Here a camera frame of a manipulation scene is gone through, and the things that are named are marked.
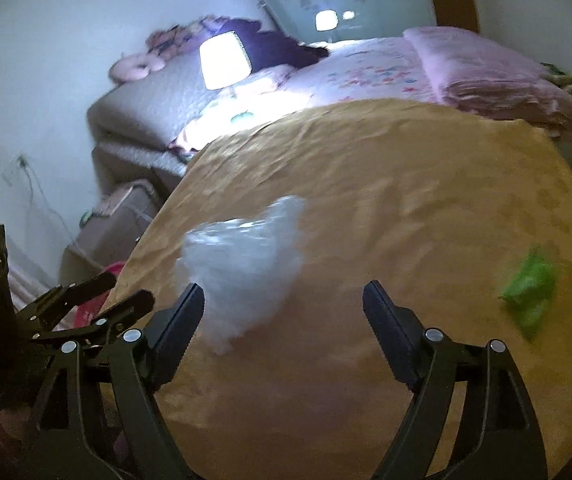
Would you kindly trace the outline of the green snack packet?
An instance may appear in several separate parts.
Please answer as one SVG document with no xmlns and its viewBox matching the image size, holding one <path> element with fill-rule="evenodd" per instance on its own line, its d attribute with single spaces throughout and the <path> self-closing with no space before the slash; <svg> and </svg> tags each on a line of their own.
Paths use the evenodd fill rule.
<svg viewBox="0 0 572 480">
<path fill-rule="evenodd" d="M 555 298 L 558 269 L 543 248 L 533 246 L 499 299 L 522 337 L 532 341 Z"/>
</svg>

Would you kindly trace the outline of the floral white bed sheet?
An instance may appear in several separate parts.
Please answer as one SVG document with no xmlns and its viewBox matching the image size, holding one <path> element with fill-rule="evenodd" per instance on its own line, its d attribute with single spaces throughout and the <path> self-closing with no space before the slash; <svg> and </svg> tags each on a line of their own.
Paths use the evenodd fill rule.
<svg viewBox="0 0 572 480">
<path fill-rule="evenodd" d="M 423 63 L 402 37 L 326 44 L 329 55 L 304 68 L 261 70 L 219 92 L 171 141 L 171 148 L 197 152 L 221 136 L 339 102 L 403 99 L 434 103 Z"/>
</svg>

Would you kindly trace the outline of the grey upholstered bed frame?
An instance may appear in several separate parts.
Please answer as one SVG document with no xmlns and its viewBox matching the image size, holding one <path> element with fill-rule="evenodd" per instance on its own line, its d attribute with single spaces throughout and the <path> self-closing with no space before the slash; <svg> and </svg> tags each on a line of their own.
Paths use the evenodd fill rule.
<svg viewBox="0 0 572 480">
<path fill-rule="evenodd" d="M 95 145 L 92 159 L 100 188 L 146 180 L 164 200 L 184 178 L 188 166 L 172 151 L 157 151 L 128 140 L 105 139 Z"/>
</svg>

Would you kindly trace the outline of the golden yellow bed blanket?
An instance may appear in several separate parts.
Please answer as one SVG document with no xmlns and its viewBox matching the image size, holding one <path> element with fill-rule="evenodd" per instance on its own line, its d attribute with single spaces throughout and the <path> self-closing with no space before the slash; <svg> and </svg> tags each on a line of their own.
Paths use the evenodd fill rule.
<svg viewBox="0 0 572 480">
<path fill-rule="evenodd" d="M 225 354 L 201 337 L 157 396 L 179 449 L 208 479 L 367 479 L 411 393 L 362 307 L 378 281 L 450 338 L 506 342 L 534 405 L 548 469 L 572 457 L 572 171 L 542 130 L 405 100 L 337 103 L 202 150 L 110 294 L 158 308 L 202 223 L 305 200 L 303 263 L 271 322 Z M 533 246 L 558 269 L 532 341 L 499 295 Z"/>
</svg>

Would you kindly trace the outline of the grey bedside cabinet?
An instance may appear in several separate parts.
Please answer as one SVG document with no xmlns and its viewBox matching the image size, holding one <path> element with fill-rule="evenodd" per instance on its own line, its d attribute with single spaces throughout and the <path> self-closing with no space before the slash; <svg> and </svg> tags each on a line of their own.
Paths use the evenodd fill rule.
<svg viewBox="0 0 572 480">
<path fill-rule="evenodd" d="M 85 214 L 67 249 L 95 269 L 126 261 L 161 206 L 149 181 L 122 183 Z"/>
</svg>

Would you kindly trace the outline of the pink folded quilt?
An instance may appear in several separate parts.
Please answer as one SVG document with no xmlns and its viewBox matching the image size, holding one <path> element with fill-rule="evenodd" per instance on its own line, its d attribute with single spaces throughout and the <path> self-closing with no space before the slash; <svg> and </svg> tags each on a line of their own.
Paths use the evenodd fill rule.
<svg viewBox="0 0 572 480">
<path fill-rule="evenodd" d="M 405 29 L 438 102 L 493 119 L 572 133 L 572 93 L 547 67 L 457 27 Z"/>
</svg>

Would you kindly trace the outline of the clear plastic bag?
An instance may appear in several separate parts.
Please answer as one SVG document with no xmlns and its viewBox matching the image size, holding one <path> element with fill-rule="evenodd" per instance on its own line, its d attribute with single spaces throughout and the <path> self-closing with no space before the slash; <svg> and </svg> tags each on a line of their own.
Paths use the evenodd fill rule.
<svg viewBox="0 0 572 480">
<path fill-rule="evenodd" d="M 176 284 L 199 285 L 201 338 L 216 354 L 277 315 L 303 263 L 299 220 L 305 200 L 280 197 L 257 218 L 202 223 L 183 238 Z"/>
</svg>

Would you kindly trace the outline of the pink plastic basket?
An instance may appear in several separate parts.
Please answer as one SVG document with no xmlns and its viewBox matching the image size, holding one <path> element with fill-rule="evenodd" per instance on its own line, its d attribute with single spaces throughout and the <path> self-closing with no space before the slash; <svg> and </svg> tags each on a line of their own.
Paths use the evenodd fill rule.
<svg viewBox="0 0 572 480">
<path fill-rule="evenodd" d="M 126 263 L 124 261 L 114 262 L 109 264 L 109 266 L 106 266 L 106 268 L 103 268 L 103 271 L 112 274 L 115 278 L 118 278 L 125 265 Z M 100 310 L 102 310 L 108 296 L 109 292 L 103 292 L 102 294 L 83 302 L 83 304 L 80 304 L 80 306 L 77 307 L 76 313 L 74 313 L 73 327 L 81 328 L 90 325 L 95 316 L 100 313 Z"/>
</svg>

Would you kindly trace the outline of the grey quilted pillow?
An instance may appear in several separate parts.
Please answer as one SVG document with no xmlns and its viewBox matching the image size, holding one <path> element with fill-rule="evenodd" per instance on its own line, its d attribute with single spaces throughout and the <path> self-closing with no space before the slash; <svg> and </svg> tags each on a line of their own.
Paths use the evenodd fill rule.
<svg viewBox="0 0 572 480">
<path fill-rule="evenodd" d="M 88 109 L 88 121 L 115 136 L 164 151 L 217 97 L 205 88 L 197 51 L 172 58 L 159 72 L 121 84 Z"/>
</svg>

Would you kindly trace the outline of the glowing white table lamp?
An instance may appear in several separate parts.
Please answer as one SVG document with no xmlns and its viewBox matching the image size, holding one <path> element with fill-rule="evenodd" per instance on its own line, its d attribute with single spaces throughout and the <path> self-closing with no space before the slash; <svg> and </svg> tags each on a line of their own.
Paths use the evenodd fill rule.
<svg viewBox="0 0 572 480">
<path fill-rule="evenodd" d="M 205 40 L 199 47 L 199 58 L 208 90 L 233 87 L 251 75 L 250 60 L 236 32 L 224 32 Z"/>
</svg>

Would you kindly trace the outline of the brown plush toy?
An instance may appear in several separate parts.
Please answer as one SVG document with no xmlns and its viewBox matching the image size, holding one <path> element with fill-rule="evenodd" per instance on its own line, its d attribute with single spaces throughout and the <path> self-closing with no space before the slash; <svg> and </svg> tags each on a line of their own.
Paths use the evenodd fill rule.
<svg viewBox="0 0 572 480">
<path fill-rule="evenodd" d="M 175 25 L 156 30 L 146 40 L 148 52 L 170 61 L 179 55 L 197 50 L 201 44 L 216 36 L 229 21 L 227 16 L 207 15 L 187 25 Z"/>
</svg>

